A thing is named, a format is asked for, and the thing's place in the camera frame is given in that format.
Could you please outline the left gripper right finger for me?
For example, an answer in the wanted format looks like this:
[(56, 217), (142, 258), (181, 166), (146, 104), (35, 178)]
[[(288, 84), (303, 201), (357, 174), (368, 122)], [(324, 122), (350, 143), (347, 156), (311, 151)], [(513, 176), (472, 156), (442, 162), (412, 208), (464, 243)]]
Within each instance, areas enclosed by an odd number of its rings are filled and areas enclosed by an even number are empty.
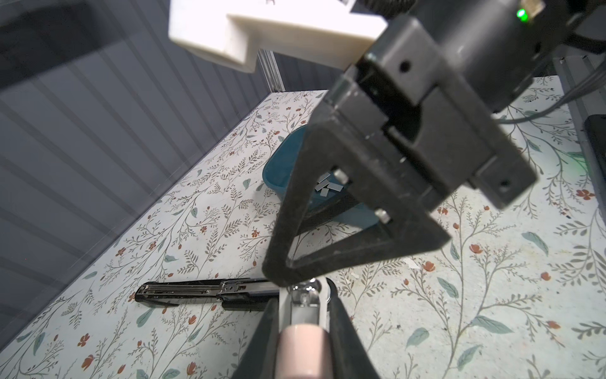
[(339, 379), (379, 379), (366, 350), (350, 320), (349, 314), (339, 298), (338, 290), (331, 279), (328, 302), (328, 328), (331, 347), (333, 377)]

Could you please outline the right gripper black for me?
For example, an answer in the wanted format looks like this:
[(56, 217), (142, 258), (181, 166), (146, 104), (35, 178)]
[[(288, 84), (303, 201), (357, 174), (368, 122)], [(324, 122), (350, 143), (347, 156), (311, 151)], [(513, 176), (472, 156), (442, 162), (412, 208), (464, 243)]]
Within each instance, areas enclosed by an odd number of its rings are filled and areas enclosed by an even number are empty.
[[(418, 19), (395, 19), (315, 111), (268, 245), (265, 277), (287, 287), (438, 250), (450, 236), (427, 211), (464, 184), (507, 207), (537, 177), (491, 114)], [(344, 190), (310, 209), (318, 178), (330, 171), (342, 172)], [(380, 213), (377, 224), (289, 256), (298, 235), (359, 203)]]

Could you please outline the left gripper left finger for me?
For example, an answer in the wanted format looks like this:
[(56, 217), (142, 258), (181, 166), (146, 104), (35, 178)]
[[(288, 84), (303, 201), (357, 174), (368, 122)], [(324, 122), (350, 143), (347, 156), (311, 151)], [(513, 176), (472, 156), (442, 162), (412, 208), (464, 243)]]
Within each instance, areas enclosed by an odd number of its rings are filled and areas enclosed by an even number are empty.
[(279, 343), (279, 320), (279, 301), (272, 299), (231, 379), (273, 379)]

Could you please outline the black stapler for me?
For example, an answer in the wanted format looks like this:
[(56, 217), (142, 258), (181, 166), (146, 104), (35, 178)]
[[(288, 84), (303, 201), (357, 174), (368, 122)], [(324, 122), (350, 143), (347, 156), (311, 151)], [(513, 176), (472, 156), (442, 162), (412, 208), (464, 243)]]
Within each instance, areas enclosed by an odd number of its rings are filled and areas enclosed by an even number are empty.
[(228, 311), (265, 311), (279, 298), (279, 287), (263, 278), (147, 282), (134, 295), (149, 307), (176, 307), (217, 302)]

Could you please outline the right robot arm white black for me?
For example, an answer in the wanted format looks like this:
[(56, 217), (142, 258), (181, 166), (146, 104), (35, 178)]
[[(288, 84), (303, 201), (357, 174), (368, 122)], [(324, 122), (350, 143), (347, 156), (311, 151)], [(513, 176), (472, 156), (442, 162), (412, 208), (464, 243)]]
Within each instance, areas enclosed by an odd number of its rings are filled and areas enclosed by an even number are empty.
[(505, 208), (536, 181), (493, 115), (596, 1), (422, 1), (391, 21), (312, 113), (262, 265), (287, 287), (438, 250), (431, 212), (460, 186)]

